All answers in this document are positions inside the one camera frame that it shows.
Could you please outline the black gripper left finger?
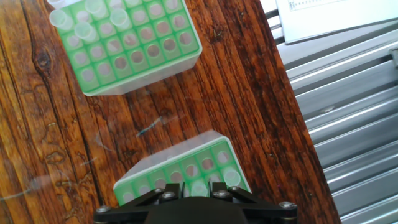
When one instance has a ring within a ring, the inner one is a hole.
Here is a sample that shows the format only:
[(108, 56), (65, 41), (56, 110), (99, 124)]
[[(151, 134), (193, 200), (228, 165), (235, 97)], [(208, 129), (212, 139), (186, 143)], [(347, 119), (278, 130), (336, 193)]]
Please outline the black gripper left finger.
[(144, 223), (156, 206), (184, 198), (185, 183), (166, 184), (116, 208), (103, 205), (93, 214), (94, 223)]

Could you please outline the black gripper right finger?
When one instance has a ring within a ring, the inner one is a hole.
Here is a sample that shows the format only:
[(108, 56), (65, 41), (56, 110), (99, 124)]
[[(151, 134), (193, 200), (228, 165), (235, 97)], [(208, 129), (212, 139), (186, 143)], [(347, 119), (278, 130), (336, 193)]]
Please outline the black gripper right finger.
[(281, 202), (276, 205), (258, 198), (241, 187), (228, 187), (225, 182), (212, 182), (210, 197), (237, 207), (248, 223), (297, 224), (299, 222), (295, 203)]

